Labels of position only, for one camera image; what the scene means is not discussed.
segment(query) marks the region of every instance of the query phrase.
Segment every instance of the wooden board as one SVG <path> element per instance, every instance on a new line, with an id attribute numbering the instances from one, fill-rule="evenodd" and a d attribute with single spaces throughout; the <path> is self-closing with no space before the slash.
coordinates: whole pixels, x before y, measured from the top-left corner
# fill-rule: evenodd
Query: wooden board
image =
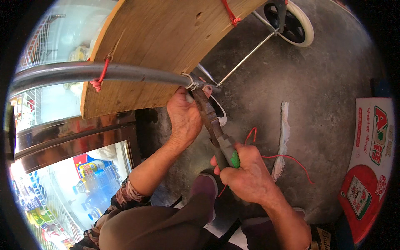
<path id="1" fill-rule="evenodd" d="M 265 0 L 229 0 L 244 18 Z M 220 0 L 119 0 L 94 46 L 91 61 L 104 61 L 117 44 L 113 62 L 190 73 L 234 26 Z M 169 84 L 104 81 L 96 92 L 85 82 L 82 117 L 165 106 L 177 87 Z"/>

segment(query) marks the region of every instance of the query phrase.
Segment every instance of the forearm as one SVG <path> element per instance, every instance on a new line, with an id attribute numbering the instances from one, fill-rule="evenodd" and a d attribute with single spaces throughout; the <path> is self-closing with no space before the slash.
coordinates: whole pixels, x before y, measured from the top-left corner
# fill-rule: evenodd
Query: forearm
<path id="1" fill-rule="evenodd" d="M 261 205 L 271 218 L 282 249 L 305 250 L 311 243 L 310 227 L 290 206 L 278 187 L 272 193 Z"/>
<path id="2" fill-rule="evenodd" d="M 143 196 L 151 196 L 186 147 L 187 145 L 179 144 L 170 138 L 129 174 L 133 188 Z"/>

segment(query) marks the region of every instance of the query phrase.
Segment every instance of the patterned clothing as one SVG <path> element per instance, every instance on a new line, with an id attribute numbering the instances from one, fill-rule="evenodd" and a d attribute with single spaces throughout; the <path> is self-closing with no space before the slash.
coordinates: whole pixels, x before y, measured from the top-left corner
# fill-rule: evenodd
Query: patterned clothing
<path id="1" fill-rule="evenodd" d="M 121 188 L 111 198 L 111 205 L 98 219 L 93 227 L 83 233 L 83 239 L 76 243 L 70 250 L 100 250 L 98 241 L 100 229 L 111 214 L 138 206 L 150 206 L 150 197 L 139 194 L 130 184 L 129 178 L 122 182 Z"/>

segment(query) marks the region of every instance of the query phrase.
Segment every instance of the wire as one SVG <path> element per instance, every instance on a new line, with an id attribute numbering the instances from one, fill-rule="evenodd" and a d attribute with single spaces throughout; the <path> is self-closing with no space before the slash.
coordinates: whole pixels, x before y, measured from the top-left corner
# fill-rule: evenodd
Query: wire
<path id="1" fill-rule="evenodd" d="M 253 128 L 250 130 L 249 134 L 247 135 L 246 140 L 244 141 L 244 144 L 245 144 L 245 145 L 246 145 L 246 143 L 247 143 L 247 140 L 250 138 L 251 134 L 253 133 L 253 131 L 254 131 L 253 142 L 256 141 L 257 127 L 253 127 Z M 277 155 L 274 155 L 274 156 L 263 156 L 263 155 L 262 155 L 261 157 L 262 157 L 262 158 L 275 158 L 275 157 L 278 157 L 278 156 L 287 157 L 287 158 L 293 159 L 295 162 L 297 162 L 297 163 L 304 169 L 304 171 L 306 172 L 308 181 L 309 181 L 311 184 L 315 184 L 315 182 L 313 182 L 313 181 L 310 180 L 310 176 L 308 175 L 308 171 L 306 170 L 306 168 L 305 168 L 298 160 L 296 160 L 296 158 L 291 157 L 291 156 L 289 156 L 289 155 L 285 155 L 285 154 L 277 154 Z M 227 185 L 224 186 L 224 188 L 222 189 L 222 191 L 220 192 L 220 194 L 218 195 L 218 197 L 221 196 L 221 194 L 222 194 L 222 192 L 225 190 L 226 186 L 227 186 Z"/>
<path id="2" fill-rule="evenodd" d="M 96 88 L 97 92 L 100 92 L 100 90 L 101 90 L 101 83 L 103 82 L 104 77 L 106 76 L 106 72 L 107 72 L 109 63 L 110 63 L 110 59 L 106 58 L 106 62 L 104 63 L 103 72 L 101 73 L 100 78 L 90 81 L 90 83 L 93 85 L 93 87 Z"/>
<path id="3" fill-rule="evenodd" d="M 304 171 L 306 172 L 308 181 L 309 181 L 311 184 L 315 184 L 315 182 L 313 182 L 313 181 L 310 180 L 310 176 L 308 175 L 308 172 L 307 172 L 306 168 L 305 168 L 298 160 L 296 160 L 294 157 L 291 157 L 291 156 L 285 155 L 285 154 L 277 154 L 277 155 L 274 155 L 274 156 L 263 156 L 263 155 L 262 155 L 261 157 L 262 157 L 262 158 L 274 158 L 274 157 L 278 157 L 278 156 L 283 156 L 283 157 L 287 157 L 287 158 L 290 158 L 290 159 L 295 160 L 295 162 L 297 162 L 297 163 L 304 169 Z"/>
<path id="4" fill-rule="evenodd" d="M 221 2 L 224 4 L 226 11 L 228 12 L 228 16 L 230 21 L 232 22 L 233 26 L 236 27 L 236 25 L 238 24 L 238 22 L 240 22 L 242 19 L 236 18 L 235 15 L 233 14 L 233 12 L 230 10 L 228 3 L 226 2 L 226 0 L 221 0 Z"/>
<path id="5" fill-rule="evenodd" d="M 226 186 L 227 186 L 227 185 L 224 186 L 224 188 L 222 189 L 222 191 L 220 192 L 220 194 L 218 195 L 218 197 L 221 196 L 221 194 L 222 194 L 222 192 L 225 190 Z"/>

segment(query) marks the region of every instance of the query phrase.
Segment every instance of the black wheel hub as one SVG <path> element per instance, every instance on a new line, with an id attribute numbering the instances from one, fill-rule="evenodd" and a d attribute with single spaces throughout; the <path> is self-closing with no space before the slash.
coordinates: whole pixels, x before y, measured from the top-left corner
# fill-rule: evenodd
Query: black wheel hub
<path id="1" fill-rule="evenodd" d="M 277 29 L 279 27 L 278 23 L 278 11 L 276 5 L 273 3 L 266 4 L 264 6 L 264 14 L 268 22 Z M 306 39 L 306 34 L 304 33 L 303 26 L 300 21 L 292 14 L 289 10 L 286 11 L 285 16 L 285 27 L 283 29 L 282 35 L 288 40 L 295 43 L 302 43 Z"/>

